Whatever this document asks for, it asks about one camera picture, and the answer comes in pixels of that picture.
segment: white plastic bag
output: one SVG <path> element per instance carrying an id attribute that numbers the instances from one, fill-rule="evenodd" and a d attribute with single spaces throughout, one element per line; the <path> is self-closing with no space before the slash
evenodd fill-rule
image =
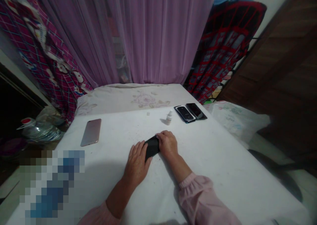
<path id="1" fill-rule="evenodd" d="M 227 101 L 206 104 L 211 116 L 240 141 L 249 143 L 253 135 L 270 123 L 266 114 L 256 114 Z"/>
<path id="2" fill-rule="evenodd" d="M 59 126 L 63 124 L 65 120 L 61 118 L 60 113 L 53 106 L 45 106 L 36 117 L 36 121 L 49 122 L 55 126 Z"/>

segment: rose gold smartphone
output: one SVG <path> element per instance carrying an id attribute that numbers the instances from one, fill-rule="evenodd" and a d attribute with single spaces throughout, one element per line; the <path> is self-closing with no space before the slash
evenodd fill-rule
<path id="1" fill-rule="evenodd" d="M 88 146 L 99 140 L 101 119 L 88 121 L 80 146 Z"/>

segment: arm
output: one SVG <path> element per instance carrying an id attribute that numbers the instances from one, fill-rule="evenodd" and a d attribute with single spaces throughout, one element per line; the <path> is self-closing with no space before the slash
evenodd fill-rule
<path id="1" fill-rule="evenodd" d="M 159 149 L 180 186 L 179 202 L 191 224 L 235 224 L 238 218 L 216 196 L 212 181 L 196 176 L 178 154 L 177 141 L 169 131 L 157 134 Z"/>
<path id="2" fill-rule="evenodd" d="M 101 206 L 91 209 L 79 221 L 79 225 L 120 223 L 123 211 L 132 193 L 144 180 L 152 161 L 152 158 L 149 158 L 144 163 L 148 145 L 143 145 L 144 141 L 131 147 L 122 179 L 112 189 L 107 200 Z"/>

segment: elastic cuff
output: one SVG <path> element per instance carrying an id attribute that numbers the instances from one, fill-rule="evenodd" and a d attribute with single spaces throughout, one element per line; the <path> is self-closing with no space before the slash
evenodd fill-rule
<path id="1" fill-rule="evenodd" d="M 182 182 L 179 183 L 179 187 L 181 189 L 187 187 L 195 178 L 197 175 L 195 175 L 194 172 L 192 172 L 189 176 L 187 176 Z"/>
<path id="2" fill-rule="evenodd" d="M 103 202 L 100 206 L 100 212 L 102 216 L 105 218 L 108 224 L 120 224 L 121 219 L 115 218 L 112 213 L 109 211 L 106 201 Z"/>

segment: black smartphone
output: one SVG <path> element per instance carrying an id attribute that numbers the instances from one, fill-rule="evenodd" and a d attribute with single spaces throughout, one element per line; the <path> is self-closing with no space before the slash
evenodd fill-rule
<path id="1" fill-rule="evenodd" d="M 191 113 L 187 110 L 185 106 L 176 106 L 174 107 L 178 115 L 183 119 L 185 123 L 191 123 L 195 121 L 195 118 Z"/>
<path id="2" fill-rule="evenodd" d="M 189 111 L 196 117 L 196 120 L 204 120 L 207 119 L 206 115 L 198 108 L 197 104 L 190 103 L 186 104 Z"/>
<path id="3" fill-rule="evenodd" d="M 159 139 L 155 135 L 154 137 L 151 137 L 149 140 L 147 140 L 144 144 L 146 143 L 148 144 L 148 147 L 146 149 L 145 161 L 159 153 Z"/>

